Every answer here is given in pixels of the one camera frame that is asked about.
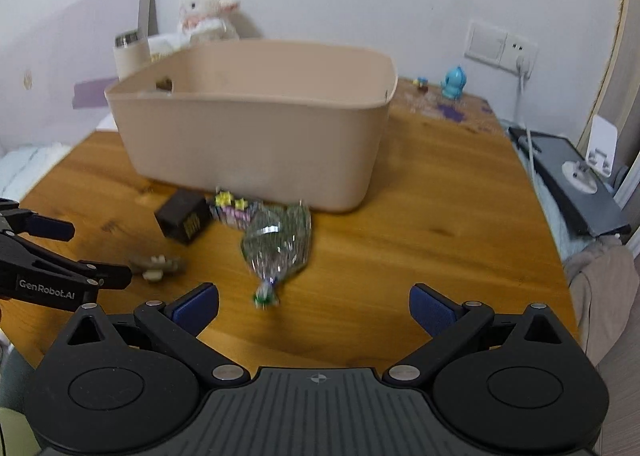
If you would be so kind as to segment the lilac headboard panel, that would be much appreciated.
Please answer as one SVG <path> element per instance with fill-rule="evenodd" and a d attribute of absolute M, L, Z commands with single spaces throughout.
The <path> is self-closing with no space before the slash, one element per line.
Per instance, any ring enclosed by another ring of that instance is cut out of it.
<path fill-rule="evenodd" d="M 1 48 L 1 147 L 74 144 L 110 110 L 115 37 L 156 25 L 154 0 L 80 0 Z"/>

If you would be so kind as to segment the white phone stand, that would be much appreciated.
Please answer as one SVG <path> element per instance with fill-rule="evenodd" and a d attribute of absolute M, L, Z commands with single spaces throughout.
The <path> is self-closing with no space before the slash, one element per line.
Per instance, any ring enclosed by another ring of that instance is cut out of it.
<path fill-rule="evenodd" d="M 617 146 L 617 128 L 603 117 L 591 120 L 587 155 L 579 161 L 564 161 L 565 179 L 580 193 L 593 195 L 598 191 L 597 179 L 612 176 Z"/>

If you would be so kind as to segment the green clear snack bag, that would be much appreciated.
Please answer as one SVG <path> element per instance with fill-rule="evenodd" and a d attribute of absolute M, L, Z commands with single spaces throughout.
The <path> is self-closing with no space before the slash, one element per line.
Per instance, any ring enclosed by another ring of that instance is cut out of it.
<path fill-rule="evenodd" d="M 311 231 L 311 213 L 302 202 L 258 206 L 241 242 L 244 260 L 259 280 L 253 296 L 258 309 L 276 305 L 278 285 L 306 267 Z"/>

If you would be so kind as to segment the beige plastic storage basket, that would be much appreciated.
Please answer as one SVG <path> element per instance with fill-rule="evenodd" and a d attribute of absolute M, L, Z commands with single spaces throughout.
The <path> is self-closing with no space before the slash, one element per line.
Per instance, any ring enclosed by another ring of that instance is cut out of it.
<path fill-rule="evenodd" d="M 342 213 L 367 194 L 397 84 L 375 50 L 242 39 L 172 53 L 105 97 L 143 177 Z"/>

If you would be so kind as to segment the small colourful toy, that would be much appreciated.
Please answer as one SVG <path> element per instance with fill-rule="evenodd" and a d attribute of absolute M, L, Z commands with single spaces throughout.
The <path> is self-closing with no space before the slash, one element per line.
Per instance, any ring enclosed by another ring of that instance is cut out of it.
<path fill-rule="evenodd" d="M 428 86 L 428 80 L 423 77 L 413 79 L 412 84 L 416 87 L 416 89 L 422 92 L 422 94 L 426 94 L 428 89 L 430 89 L 430 87 Z"/>

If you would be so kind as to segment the cream thermos bottle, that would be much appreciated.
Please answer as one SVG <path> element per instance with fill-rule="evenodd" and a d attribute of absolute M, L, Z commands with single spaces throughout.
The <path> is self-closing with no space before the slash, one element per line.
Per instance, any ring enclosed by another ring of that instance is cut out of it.
<path fill-rule="evenodd" d="M 113 54 L 119 80 L 141 71 L 151 62 L 148 39 L 140 30 L 118 34 L 114 39 Z"/>

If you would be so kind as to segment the dark brown small box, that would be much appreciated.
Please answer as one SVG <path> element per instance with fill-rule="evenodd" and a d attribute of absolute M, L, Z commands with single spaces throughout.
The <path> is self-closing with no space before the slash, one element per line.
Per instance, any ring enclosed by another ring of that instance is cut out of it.
<path fill-rule="evenodd" d="M 213 221 L 206 196 L 198 191 L 179 189 L 154 213 L 163 235 L 189 245 Z"/>

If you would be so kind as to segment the white gold floral hair clip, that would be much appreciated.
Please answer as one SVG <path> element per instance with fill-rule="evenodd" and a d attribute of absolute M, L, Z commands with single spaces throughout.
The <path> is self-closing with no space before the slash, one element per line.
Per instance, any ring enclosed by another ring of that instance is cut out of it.
<path fill-rule="evenodd" d="M 165 275 L 183 270 L 183 262 L 180 258 L 167 258 L 164 255 L 132 256 L 129 259 L 129 266 L 132 273 L 140 275 L 143 280 L 150 283 L 160 282 Z"/>

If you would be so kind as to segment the white wall switch socket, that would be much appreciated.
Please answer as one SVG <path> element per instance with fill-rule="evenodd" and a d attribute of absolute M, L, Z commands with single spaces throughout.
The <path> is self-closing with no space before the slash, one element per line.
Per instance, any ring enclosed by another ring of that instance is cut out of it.
<path fill-rule="evenodd" d="M 537 54 L 538 45 L 528 38 L 484 22 L 470 22 L 464 55 L 471 60 L 528 77 L 533 73 Z"/>

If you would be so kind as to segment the gold patterned tissue box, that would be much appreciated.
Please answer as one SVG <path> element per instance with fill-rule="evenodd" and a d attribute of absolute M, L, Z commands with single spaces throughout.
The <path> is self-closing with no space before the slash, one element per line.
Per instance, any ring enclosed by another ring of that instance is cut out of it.
<path fill-rule="evenodd" d="M 172 49 L 150 51 L 150 62 L 154 63 L 162 60 L 163 58 L 171 56 L 172 53 L 174 53 L 174 50 Z"/>

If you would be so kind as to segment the colourful star card box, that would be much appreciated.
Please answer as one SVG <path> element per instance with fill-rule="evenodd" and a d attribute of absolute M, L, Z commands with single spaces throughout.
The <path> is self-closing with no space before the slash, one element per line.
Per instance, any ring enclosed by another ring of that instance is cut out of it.
<path fill-rule="evenodd" d="M 215 219 L 240 231 L 248 228 L 260 207 L 260 202 L 256 199 L 238 196 L 226 190 L 218 190 L 207 202 Z"/>

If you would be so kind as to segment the blue toy figurine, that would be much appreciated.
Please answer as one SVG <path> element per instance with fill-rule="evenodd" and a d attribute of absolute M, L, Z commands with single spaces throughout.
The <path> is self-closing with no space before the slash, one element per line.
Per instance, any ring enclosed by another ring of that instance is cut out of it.
<path fill-rule="evenodd" d="M 459 100 L 466 85 L 466 74 L 461 66 L 451 68 L 440 83 L 442 96 L 449 100 Z"/>

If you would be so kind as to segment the white plush lamb toy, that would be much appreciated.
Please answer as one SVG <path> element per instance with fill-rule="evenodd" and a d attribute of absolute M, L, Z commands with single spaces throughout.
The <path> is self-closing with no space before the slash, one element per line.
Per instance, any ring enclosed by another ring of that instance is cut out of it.
<path fill-rule="evenodd" d="M 186 45 L 238 39 L 230 16 L 239 0 L 179 0 L 178 34 Z"/>

